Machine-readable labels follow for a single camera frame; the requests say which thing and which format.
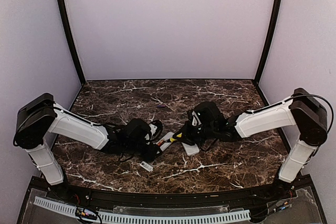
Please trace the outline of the white battery compartment cover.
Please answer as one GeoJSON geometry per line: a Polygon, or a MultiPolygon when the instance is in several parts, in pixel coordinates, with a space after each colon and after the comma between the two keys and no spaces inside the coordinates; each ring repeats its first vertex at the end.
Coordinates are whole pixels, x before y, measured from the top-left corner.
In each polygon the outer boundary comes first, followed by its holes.
{"type": "Polygon", "coordinates": [[[141,163],[140,163],[140,166],[142,167],[142,168],[144,168],[146,171],[148,171],[148,172],[151,172],[151,171],[153,171],[153,167],[150,165],[150,164],[148,164],[147,162],[145,162],[145,161],[142,161],[141,163]]]}

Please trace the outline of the yellow handled screwdriver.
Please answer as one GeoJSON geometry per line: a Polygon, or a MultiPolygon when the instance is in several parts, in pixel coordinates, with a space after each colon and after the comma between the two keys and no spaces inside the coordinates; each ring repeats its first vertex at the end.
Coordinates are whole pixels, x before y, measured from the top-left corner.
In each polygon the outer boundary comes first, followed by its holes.
{"type": "Polygon", "coordinates": [[[173,133],[173,132],[168,132],[165,136],[164,139],[167,143],[173,143],[175,141],[178,141],[182,137],[183,133],[173,133]]]}

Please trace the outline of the white remote with display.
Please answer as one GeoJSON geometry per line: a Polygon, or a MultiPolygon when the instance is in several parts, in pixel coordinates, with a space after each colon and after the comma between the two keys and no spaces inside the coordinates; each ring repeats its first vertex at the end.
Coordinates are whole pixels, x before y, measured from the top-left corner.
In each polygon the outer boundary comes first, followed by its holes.
{"type": "Polygon", "coordinates": [[[158,142],[160,142],[160,141],[162,141],[162,142],[164,142],[164,144],[162,145],[162,146],[158,146],[158,151],[157,151],[157,155],[160,155],[160,154],[162,154],[172,143],[167,143],[166,141],[165,141],[165,139],[164,139],[164,136],[158,141],[158,142]]]}

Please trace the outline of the white remote control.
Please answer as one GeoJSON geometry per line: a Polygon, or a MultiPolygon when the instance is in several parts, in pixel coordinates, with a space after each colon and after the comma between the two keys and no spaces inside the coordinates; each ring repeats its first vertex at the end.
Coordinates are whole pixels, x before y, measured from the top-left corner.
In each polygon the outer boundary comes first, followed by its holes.
{"type": "Polygon", "coordinates": [[[200,152],[200,149],[198,148],[197,144],[188,145],[188,144],[182,143],[182,146],[184,147],[184,150],[187,156],[194,156],[200,152]]]}

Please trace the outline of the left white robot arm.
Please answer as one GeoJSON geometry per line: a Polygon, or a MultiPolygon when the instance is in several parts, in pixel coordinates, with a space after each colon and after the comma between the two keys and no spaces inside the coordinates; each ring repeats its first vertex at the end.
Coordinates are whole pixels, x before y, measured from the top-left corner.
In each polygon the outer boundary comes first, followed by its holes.
{"type": "Polygon", "coordinates": [[[74,189],[65,182],[65,173],[45,143],[46,133],[63,135],[106,154],[138,153],[153,161],[161,152],[155,141],[162,131],[159,120],[146,123],[135,118],[126,125],[94,123],[66,110],[53,95],[44,93],[18,111],[13,145],[24,149],[48,184],[54,186],[54,193],[69,201],[74,189]]]}

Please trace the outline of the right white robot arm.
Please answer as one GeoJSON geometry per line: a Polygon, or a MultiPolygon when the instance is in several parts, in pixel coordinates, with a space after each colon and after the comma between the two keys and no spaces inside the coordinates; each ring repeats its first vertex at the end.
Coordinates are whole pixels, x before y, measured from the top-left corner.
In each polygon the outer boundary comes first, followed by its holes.
{"type": "Polygon", "coordinates": [[[296,126],[299,137],[281,165],[277,181],[268,187],[269,197],[278,200],[287,193],[287,183],[295,180],[328,138],[334,115],[328,116],[320,100],[325,98],[297,88],[282,101],[229,118],[224,117],[215,102],[205,101],[187,112],[187,121],[173,138],[190,146],[203,144],[207,139],[235,142],[261,132],[296,126]]]}

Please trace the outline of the black front table rail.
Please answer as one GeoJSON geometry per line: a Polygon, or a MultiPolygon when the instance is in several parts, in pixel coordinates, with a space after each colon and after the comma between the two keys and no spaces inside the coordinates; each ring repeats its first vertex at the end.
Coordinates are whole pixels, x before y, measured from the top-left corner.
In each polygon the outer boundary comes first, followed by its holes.
{"type": "Polygon", "coordinates": [[[247,189],[218,191],[196,194],[143,194],[122,193],[102,189],[89,189],[69,185],[68,187],[46,186],[47,196],[90,208],[113,209],[117,206],[135,208],[198,208],[227,206],[235,208],[261,208],[268,203],[296,196],[293,188],[265,185],[247,189]]]}

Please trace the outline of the right black frame post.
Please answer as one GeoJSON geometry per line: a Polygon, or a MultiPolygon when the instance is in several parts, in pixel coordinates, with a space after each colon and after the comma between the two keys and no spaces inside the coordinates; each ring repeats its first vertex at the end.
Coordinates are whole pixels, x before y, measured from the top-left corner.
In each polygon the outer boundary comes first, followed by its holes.
{"type": "Polygon", "coordinates": [[[271,48],[271,43],[274,37],[275,29],[276,29],[276,24],[277,24],[277,19],[279,15],[279,10],[280,10],[280,5],[281,5],[281,0],[274,0],[273,5],[272,5],[272,10],[271,10],[271,15],[270,15],[270,20],[269,20],[269,25],[267,29],[267,34],[265,38],[265,43],[263,46],[263,50],[260,56],[260,61],[257,67],[257,71],[255,74],[255,77],[253,79],[254,85],[259,86],[259,83],[261,81],[267,58],[270,52],[271,48]]]}

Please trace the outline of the black frame post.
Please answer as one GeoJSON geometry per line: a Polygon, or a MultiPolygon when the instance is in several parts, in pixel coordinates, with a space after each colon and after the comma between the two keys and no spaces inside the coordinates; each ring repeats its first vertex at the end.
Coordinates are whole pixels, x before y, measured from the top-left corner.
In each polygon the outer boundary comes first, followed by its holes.
{"type": "Polygon", "coordinates": [[[255,74],[255,77],[253,79],[254,85],[259,86],[259,83],[261,81],[267,58],[270,52],[271,48],[271,43],[274,37],[275,29],[276,29],[276,24],[277,24],[277,19],[279,15],[279,10],[280,10],[280,5],[281,5],[281,0],[274,0],[273,5],[272,5],[272,10],[271,10],[271,15],[270,15],[270,20],[269,20],[269,25],[267,29],[267,34],[265,38],[265,43],[263,46],[263,50],[260,56],[260,61],[257,67],[257,71],[255,74]]]}
{"type": "Polygon", "coordinates": [[[84,75],[84,72],[83,72],[83,69],[80,63],[78,53],[77,53],[74,37],[71,31],[70,22],[69,22],[69,18],[67,14],[66,2],[65,0],[57,0],[57,4],[58,4],[58,9],[59,9],[66,41],[67,41],[68,48],[70,51],[72,63],[75,67],[76,74],[80,81],[80,84],[84,85],[86,83],[86,79],[85,79],[85,75],[84,75]]]}

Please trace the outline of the left black frame post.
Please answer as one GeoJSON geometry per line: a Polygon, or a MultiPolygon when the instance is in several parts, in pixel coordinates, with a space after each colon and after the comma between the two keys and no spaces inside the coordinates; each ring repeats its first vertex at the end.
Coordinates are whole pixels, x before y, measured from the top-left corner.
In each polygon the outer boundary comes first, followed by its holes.
{"type": "Polygon", "coordinates": [[[77,53],[74,37],[71,31],[70,22],[69,22],[69,18],[67,14],[66,2],[65,0],[57,0],[57,4],[58,4],[58,9],[59,9],[66,41],[67,41],[68,48],[70,51],[72,63],[75,67],[76,74],[80,81],[80,84],[84,85],[86,83],[86,79],[85,79],[85,75],[84,75],[84,72],[83,72],[83,69],[80,63],[78,53],[77,53]]]}

